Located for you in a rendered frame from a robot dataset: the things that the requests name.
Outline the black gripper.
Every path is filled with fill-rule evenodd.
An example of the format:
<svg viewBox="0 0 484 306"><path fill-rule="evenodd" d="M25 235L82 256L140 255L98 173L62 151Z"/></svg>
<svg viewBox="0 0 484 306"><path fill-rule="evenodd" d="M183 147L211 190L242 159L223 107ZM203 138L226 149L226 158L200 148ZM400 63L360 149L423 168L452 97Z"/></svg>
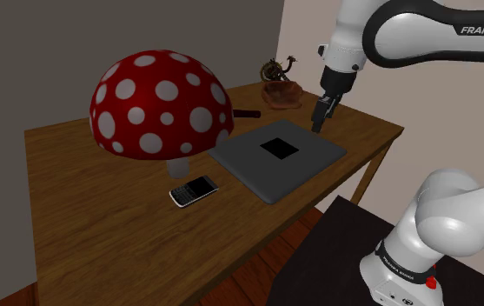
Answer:
<svg viewBox="0 0 484 306"><path fill-rule="evenodd" d="M311 117L314 133L319 133L325 120L332 117L342 96L351 91L356 77L356 72L339 72L324 67L320 81L324 94L317 99Z"/></svg>

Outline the dark robot stand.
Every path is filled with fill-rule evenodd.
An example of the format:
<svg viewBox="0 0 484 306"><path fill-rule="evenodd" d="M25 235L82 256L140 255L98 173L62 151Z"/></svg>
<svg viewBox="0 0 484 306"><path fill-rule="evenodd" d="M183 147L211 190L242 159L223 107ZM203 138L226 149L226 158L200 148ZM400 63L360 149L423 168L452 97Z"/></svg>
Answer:
<svg viewBox="0 0 484 306"><path fill-rule="evenodd" d="M359 264L392 229L338 196L275 277L266 306L381 306Z"/></svg>

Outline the brown dragon figure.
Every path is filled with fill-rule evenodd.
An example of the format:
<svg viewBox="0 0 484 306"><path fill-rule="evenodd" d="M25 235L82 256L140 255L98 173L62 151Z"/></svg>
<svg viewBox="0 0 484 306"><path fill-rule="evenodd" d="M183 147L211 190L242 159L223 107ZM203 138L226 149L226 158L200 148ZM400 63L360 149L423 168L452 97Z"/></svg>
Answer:
<svg viewBox="0 0 484 306"><path fill-rule="evenodd" d="M259 76L263 81L262 99L272 110L293 110L302 107L302 87L287 77L296 59L287 57L286 69L271 58L260 69Z"/></svg>

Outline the red white-spotted mushroom lamp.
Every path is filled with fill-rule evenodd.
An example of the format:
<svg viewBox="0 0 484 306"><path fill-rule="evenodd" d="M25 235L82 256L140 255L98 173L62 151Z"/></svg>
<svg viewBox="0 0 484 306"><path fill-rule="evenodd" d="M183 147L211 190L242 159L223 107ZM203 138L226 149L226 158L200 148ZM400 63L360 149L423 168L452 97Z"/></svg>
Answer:
<svg viewBox="0 0 484 306"><path fill-rule="evenodd" d="M145 50L114 63L90 102L90 130L108 152L189 174L189 157L234 129L229 95L212 70L173 50Z"/></svg>

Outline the brown wooden table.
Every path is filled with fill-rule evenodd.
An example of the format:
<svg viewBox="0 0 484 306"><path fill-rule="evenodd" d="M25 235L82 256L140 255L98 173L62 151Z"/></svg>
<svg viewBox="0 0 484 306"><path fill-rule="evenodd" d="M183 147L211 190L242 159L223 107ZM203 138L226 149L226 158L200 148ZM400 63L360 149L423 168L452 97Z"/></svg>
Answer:
<svg viewBox="0 0 484 306"><path fill-rule="evenodd" d="M286 253L285 230L355 172L359 201L399 125L340 106L322 137L342 146L337 163L274 204L264 203L205 153L190 177L218 191L180 209L179 181L163 161L114 156L79 119L24 134L40 306L265 306L276 268L269 243Z"/></svg>

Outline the black keypad phone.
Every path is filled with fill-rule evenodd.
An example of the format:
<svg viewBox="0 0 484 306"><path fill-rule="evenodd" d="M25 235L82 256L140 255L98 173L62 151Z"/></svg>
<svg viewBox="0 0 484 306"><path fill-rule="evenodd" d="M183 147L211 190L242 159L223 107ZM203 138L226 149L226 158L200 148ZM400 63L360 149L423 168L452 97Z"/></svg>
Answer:
<svg viewBox="0 0 484 306"><path fill-rule="evenodd" d="M200 176L172 189L169 196L178 208L186 208L218 190L219 187L208 176Z"/></svg>

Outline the grey tablet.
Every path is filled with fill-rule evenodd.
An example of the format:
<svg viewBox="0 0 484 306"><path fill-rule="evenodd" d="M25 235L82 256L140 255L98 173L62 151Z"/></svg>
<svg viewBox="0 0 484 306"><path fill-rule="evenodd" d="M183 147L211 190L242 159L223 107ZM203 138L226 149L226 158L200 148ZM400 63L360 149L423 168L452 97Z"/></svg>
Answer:
<svg viewBox="0 0 484 306"><path fill-rule="evenodd" d="M261 200L274 204L347 151L282 119L234 136L208 153Z"/></svg>

